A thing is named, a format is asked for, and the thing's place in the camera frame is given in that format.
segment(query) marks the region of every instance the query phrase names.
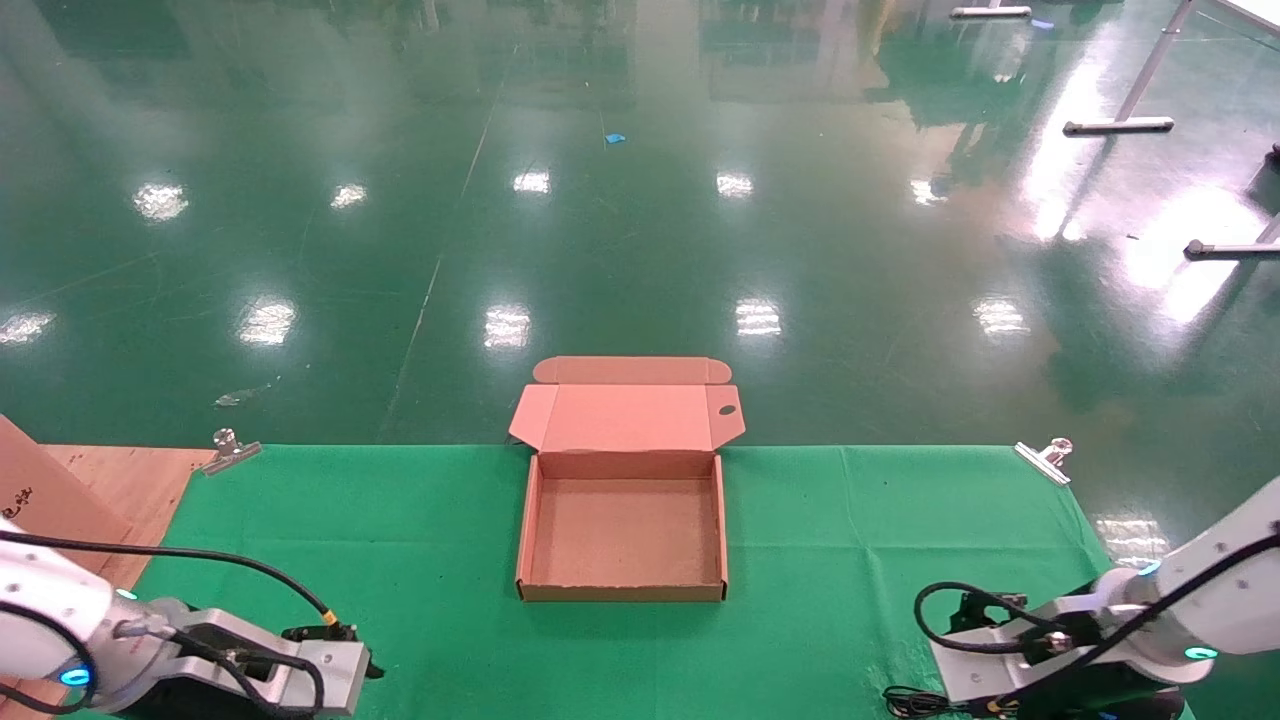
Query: green tablecloth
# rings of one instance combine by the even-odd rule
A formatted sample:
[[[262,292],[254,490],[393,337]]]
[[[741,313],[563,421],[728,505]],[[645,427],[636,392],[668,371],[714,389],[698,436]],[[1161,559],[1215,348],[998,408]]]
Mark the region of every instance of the green tablecloth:
[[[271,446],[196,477],[166,544],[241,552],[357,623],[387,678],[357,717],[878,719],[940,689],[911,601],[964,580],[1032,603],[1108,562],[1071,493],[1009,447],[727,448],[723,605],[524,605],[522,447]],[[314,624],[250,570],[157,559],[175,594],[266,628]],[[957,597],[931,601],[945,628]]]

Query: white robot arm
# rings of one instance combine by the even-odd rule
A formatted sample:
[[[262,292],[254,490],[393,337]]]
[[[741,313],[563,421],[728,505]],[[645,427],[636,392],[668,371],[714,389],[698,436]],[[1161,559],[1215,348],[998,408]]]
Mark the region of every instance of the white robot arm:
[[[966,591],[951,632],[924,624],[924,598]],[[1280,648],[1280,478],[1161,562],[1116,568],[1030,611],[963,583],[916,598],[946,697],[977,717],[1176,717],[1176,688],[1208,675],[1219,653]],[[1010,620],[986,616],[1002,607]],[[911,717],[906,700],[890,707]],[[919,705],[920,698],[914,698]]]
[[[0,530],[20,532],[0,519]],[[110,583],[56,551],[0,542],[0,601],[33,610],[88,642],[111,607]],[[44,625],[0,612],[0,675],[46,678],[72,660],[74,651]]]
[[[349,716],[365,679],[381,676],[355,626],[338,624],[319,601],[325,625],[276,635],[177,598],[140,602],[49,546],[216,555],[266,568],[259,562],[86,544],[29,536],[0,519],[0,675],[79,687],[77,707],[134,720]],[[279,570],[265,571],[301,588]],[[0,687],[0,696],[51,711],[14,688]]]

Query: white table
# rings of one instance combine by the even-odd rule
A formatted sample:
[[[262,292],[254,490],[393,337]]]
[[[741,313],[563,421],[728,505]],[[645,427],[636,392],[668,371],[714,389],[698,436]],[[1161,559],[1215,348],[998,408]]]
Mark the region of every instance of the white table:
[[[1243,18],[1251,24],[1280,37],[1280,0],[1202,1],[1213,3],[1224,10]],[[1116,113],[1114,119],[1091,120],[1083,123],[1071,120],[1066,123],[1062,132],[1068,135],[1105,135],[1112,132],[1149,132],[1172,129],[1172,118],[1135,118],[1133,117],[1133,110],[1138,106],[1138,100],[1142,99],[1142,94],[1146,92],[1147,86],[1151,85],[1151,78],[1156,74],[1156,69],[1165,59],[1165,54],[1169,53],[1169,46],[1174,44],[1174,37],[1181,31],[1183,23],[1187,22],[1187,17],[1192,14],[1192,8],[1194,6],[1196,0],[1180,0],[1178,3],[1178,9],[1174,10],[1174,17],[1169,20],[1169,24],[1165,26],[1165,29],[1160,36],[1160,41],[1156,42],[1156,49],[1151,51],[1151,56],[1147,58],[1147,63],[1142,67],[1142,70],[1138,72],[1138,79],[1134,81],[1133,87],[1129,88],[1129,95],[1124,99],[1124,102],[1120,104],[1120,111]]]
[[[982,5],[973,8],[956,8],[951,10],[952,18],[1028,18],[1032,9],[1028,5],[1001,5],[1001,0],[991,0],[986,8]]]
[[[1263,31],[1280,37],[1280,0],[1202,0],[1204,3],[1213,3],[1215,5],[1228,10],[1229,13],[1243,18],[1248,23],[1262,28]],[[1107,135],[1114,132],[1151,132],[1162,131],[1167,132],[1174,129],[1172,118],[1157,118],[1157,117],[1133,117],[1133,110],[1138,106],[1138,101],[1142,99],[1142,94],[1151,85],[1151,78],[1156,74],[1156,69],[1160,67],[1161,60],[1165,59],[1165,54],[1169,53],[1169,46],[1172,45],[1174,37],[1181,31],[1183,24],[1187,22],[1187,17],[1190,15],[1192,8],[1196,6],[1196,0],[1180,0],[1178,8],[1174,10],[1174,17],[1165,26],[1160,36],[1160,41],[1156,42],[1156,49],[1151,51],[1151,56],[1147,58],[1147,63],[1138,72],[1138,79],[1134,81],[1133,87],[1129,88],[1129,95],[1120,104],[1120,111],[1116,117],[1110,120],[1092,120],[1092,122],[1069,122],[1062,132],[1066,135]],[[1268,243],[1275,242],[1280,237],[1280,215],[1276,215],[1274,220],[1262,231],[1262,234],[1254,241],[1254,243]],[[1245,256],[1252,258],[1276,258],[1280,259],[1280,249],[1271,247],[1254,247],[1248,245],[1203,245],[1199,242],[1193,242],[1187,246],[1187,256],[1193,260],[1213,260],[1213,259],[1240,259]]]

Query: box lid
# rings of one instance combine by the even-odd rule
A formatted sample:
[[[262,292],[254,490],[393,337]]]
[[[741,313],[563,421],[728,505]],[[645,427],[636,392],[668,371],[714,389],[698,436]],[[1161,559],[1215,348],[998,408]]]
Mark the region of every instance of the box lid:
[[[709,452],[746,430],[731,377],[709,357],[552,357],[511,434],[541,452]]]

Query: wire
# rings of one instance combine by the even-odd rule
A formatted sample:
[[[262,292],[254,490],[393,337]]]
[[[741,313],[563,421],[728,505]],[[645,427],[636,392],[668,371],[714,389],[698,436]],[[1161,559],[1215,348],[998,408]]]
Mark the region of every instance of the wire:
[[[9,685],[0,685],[0,696],[4,696],[24,707],[29,707],[36,712],[44,712],[45,715],[70,715],[77,710],[88,707],[90,701],[93,700],[93,693],[97,692],[97,664],[93,662],[93,655],[88,651],[88,647],[81,642],[79,638],[73,635],[70,630],[64,628],[61,623],[54,620],[49,615],[36,612],[29,607],[23,607],[22,605],[14,605],[0,600],[0,612],[31,620],[32,623],[42,625],[51,633],[63,638],[63,641],[70,646],[73,651],[76,651],[76,659],[79,660],[81,665],[83,665],[84,670],[88,673],[88,683],[84,683],[84,694],[69,705],[50,705]]]
[[[1091,648],[1084,655],[1064,665],[1057,671],[1044,675],[1043,678],[1036,680],[1034,683],[1023,685],[1021,688],[1018,688],[1011,693],[996,698],[995,703],[997,706],[1009,705],[1010,702],[1025,696],[1030,691],[1043,685],[1050,680],[1061,682],[1064,674],[1078,673],[1082,667],[1102,657],[1112,648],[1115,648],[1117,644],[1124,642],[1125,638],[1142,629],[1143,625],[1155,620],[1156,616],[1158,616],[1161,612],[1172,607],[1178,601],[1183,600],[1184,597],[1192,594],[1193,592],[1211,583],[1215,578],[1217,578],[1222,573],[1226,573],[1231,568],[1235,568],[1240,562],[1244,562],[1245,560],[1256,555],[1261,555],[1268,550],[1280,548],[1280,523],[1274,523],[1271,525],[1271,529],[1276,534],[1249,543],[1242,547],[1240,550],[1236,550],[1231,555],[1228,555],[1222,560],[1219,560],[1199,575],[1196,575],[1190,580],[1187,580],[1187,583],[1179,585],[1178,589],[1175,589],[1174,592],[1166,594],[1165,597],[1147,606],[1146,610],[1135,615],[1132,620],[1129,620],[1124,625],[1120,625],[1120,628],[1117,628],[1115,633],[1108,635],[1101,643],[1093,646],[1093,648]]]
[[[0,530],[0,542],[12,542],[17,544],[32,544],[36,547],[51,547],[56,550],[79,550],[83,552],[113,552],[118,555],[146,555],[156,557],[189,557],[195,560],[212,560],[215,562],[229,562],[232,565],[239,565],[242,568],[248,568],[251,570],[257,570],[265,575],[270,575],[276,580],[284,583],[293,592],[302,596],[303,600],[315,607],[324,623],[326,625],[338,624],[338,616],[329,610],[329,606],[320,601],[314,592],[306,588],[302,583],[294,580],[287,575],[283,570],[273,568],[266,562],[260,562],[252,557],[244,557],[243,555],[233,555],[230,552],[218,552],[214,550],[197,550],[189,547],[155,547],[145,544],[115,544],[109,542],[86,542],[86,541],[73,541],[67,538],[51,538],[45,536],[32,536],[28,533],[14,533],[9,530]]]
[[[937,717],[952,712],[966,712],[963,705],[951,705],[946,696],[906,685],[890,685],[881,693],[884,707],[895,717]]]
[[[1037,618],[1036,615],[1032,615],[1030,612],[1023,610],[1021,607],[1018,607],[1016,605],[1009,602],[1007,600],[1005,600],[1005,598],[1002,598],[1002,597],[1000,597],[997,594],[992,594],[992,593],[989,593],[989,592],[987,592],[987,591],[984,591],[982,588],[977,588],[974,585],[970,585],[968,583],[955,583],[955,582],[933,583],[932,585],[924,588],[923,591],[920,591],[919,594],[915,596],[915,624],[920,626],[920,632],[923,632],[925,634],[925,637],[928,637],[931,641],[933,641],[934,643],[937,643],[937,644],[940,644],[942,647],[950,648],[950,650],[959,650],[959,651],[963,651],[963,652],[974,652],[974,653],[978,653],[978,655],[1010,655],[1010,653],[1023,652],[1024,650],[1027,650],[1028,643],[1027,642],[966,643],[966,642],[961,642],[961,641],[954,641],[951,638],[945,638],[945,637],[934,633],[929,628],[929,625],[924,621],[924,601],[931,594],[941,592],[941,591],[964,591],[964,592],[968,592],[970,594],[977,594],[977,596],[987,600],[992,605],[997,605],[997,606],[1005,609],[1009,612],[1009,615],[1012,616],[1012,618],[1020,618],[1020,619],[1027,620],[1028,623],[1030,623],[1030,624],[1033,624],[1033,625],[1036,625],[1038,628],[1043,628],[1046,630],[1061,630],[1062,629],[1062,626],[1060,624],[1057,624],[1057,623],[1055,623],[1052,620],[1046,620],[1043,618]]]
[[[204,657],[225,670],[227,674],[236,680],[236,684],[244,691],[244,696],[250,700],[250,702],[271,717],[279,717],[282,720],[306,717],[310,720],[311,717],[319,715],[324,706],[324,675],[320,673],[320,669],[316,667],[315,662],[311,662],[310,660],[291,657],[288,655],[280,655],[268,650],[241,650],[236,652],[236,661],[232,661],[227,652],[215,650],[212,646],[209,646],[182,630],[174,633],[170,639],[193,655]],[[302,670],[310,675],[311,682],[315,684],[315,697],[311,701],[311,707],[303,710],[288,710],[280,707],[279,705],[274,705],[262,697],[262,693],[253,685],[253,680],[251,680],[248,675],[246,675],[244,671],[237,665],[237,662],[253,661],[268,662],[270,665],[285,665],[288,667]]]

